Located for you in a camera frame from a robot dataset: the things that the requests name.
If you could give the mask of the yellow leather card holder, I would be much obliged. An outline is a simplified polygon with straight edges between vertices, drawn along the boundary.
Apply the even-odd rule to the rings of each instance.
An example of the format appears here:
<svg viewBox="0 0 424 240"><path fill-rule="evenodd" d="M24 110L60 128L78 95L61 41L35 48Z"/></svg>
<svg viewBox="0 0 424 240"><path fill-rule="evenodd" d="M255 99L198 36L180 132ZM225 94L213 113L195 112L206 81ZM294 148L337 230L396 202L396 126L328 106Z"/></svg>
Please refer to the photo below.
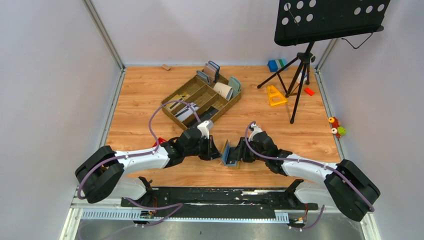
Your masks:
<svg viewBox="0 0 424 240"><path fill-rule="evenodd" d="M238 169L240 160L238 157L239 146L232 145L227 139L221 151L221 163L230 169Z"/></svg>

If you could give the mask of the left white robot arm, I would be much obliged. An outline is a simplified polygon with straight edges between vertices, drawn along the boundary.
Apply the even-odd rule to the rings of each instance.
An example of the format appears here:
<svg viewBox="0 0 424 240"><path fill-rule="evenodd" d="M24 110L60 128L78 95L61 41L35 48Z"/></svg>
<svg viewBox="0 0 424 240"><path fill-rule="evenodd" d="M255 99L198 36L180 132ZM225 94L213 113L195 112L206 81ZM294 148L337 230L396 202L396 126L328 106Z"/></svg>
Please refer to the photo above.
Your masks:
<svg viewBox="0 0 424 240"><path fill-rule="evenodd" d="M114 151L109 145L102 146L74 172L80 199L94 204L106 198L130 198L142 207L149 206L153 193L146 178L128 178L127 175L170 168L181 164L186 157L210 161L220 158L221 153L213 136L204 135L197 128L189 128L179 137L148 149Z"/></svg>

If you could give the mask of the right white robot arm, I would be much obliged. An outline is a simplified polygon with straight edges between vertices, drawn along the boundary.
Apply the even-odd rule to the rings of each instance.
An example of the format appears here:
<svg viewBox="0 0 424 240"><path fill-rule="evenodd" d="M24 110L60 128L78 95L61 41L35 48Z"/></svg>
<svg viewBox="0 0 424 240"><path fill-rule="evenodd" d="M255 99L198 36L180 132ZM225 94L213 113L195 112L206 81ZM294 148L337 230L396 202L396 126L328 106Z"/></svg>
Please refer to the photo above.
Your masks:
<svg viewBox="0 0 424 240"><path fill-rule="evenodd" d="M303 158L292 151L278 148L265 131L253 137L242 136L237 146L226 145L225 163L264 161L275 174L301 178L301 182L285 195L286 204L298 209L314 203L337 208L347 218L360 222L380 197L378 187L348 159L339 163Z"/></svg>

